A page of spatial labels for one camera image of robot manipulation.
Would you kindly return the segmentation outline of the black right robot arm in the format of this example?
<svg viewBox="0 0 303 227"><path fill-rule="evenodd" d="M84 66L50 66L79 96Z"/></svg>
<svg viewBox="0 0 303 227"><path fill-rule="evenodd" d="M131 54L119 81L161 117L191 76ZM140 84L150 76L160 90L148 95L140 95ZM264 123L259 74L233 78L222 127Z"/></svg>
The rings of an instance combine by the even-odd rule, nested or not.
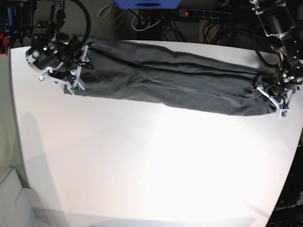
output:
<svg viewBox="0 0 303 227"><path fill-rule="evenodd" d="M70 39L61 32L66 20L63 0L39 0L33 14L31 47L26 52L28 66L41 73L40 81L50 79L60 83L72 95L85 90L85 83L80 77L81 71L94 69L88 57L88 49L94 45L94 42L88 41L91 31L90 15L79 0L74 3L85 17L83 38L80 40L73 36Z"/></svg>

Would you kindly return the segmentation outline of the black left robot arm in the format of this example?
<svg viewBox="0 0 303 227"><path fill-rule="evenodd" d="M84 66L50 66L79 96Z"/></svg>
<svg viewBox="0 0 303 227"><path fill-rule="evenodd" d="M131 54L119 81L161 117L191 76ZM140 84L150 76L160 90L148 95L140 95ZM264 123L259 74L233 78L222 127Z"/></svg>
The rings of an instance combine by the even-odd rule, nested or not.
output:
<svg viewBox="0 0 303 227"><path fill-rule="evenodd" d="M295 23L284 0L251 0L250 4L266 37L276 39L271 48L279 59L277 65L267 65L275 69L268 85L254 89L270 101L278 118L285 118L290 115L289 104L294 94L303 84L303 65L292 34Z"/></svg>

